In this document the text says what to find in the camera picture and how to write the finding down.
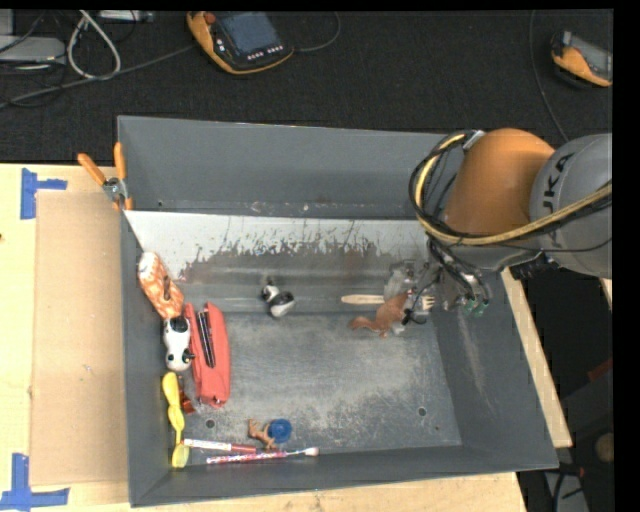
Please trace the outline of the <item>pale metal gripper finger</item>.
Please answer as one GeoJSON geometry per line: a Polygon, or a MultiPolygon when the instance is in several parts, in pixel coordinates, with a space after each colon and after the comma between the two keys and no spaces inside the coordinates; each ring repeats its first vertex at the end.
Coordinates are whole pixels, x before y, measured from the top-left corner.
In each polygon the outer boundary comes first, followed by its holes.
{"type": "Polygon", "coordinates": [[[400,320],[393,324],[393,333],[400,334],[410,324],[423,325],[434,306],[433,298],[409,298],[401,308],[400,320]]]}
{"type": "Polygon", "coordinates": [[[402,293],[414,293],[424,275],[424,268],[415,260],[403,260],[389,267],[383,297],[392,299],[402,293]]]}

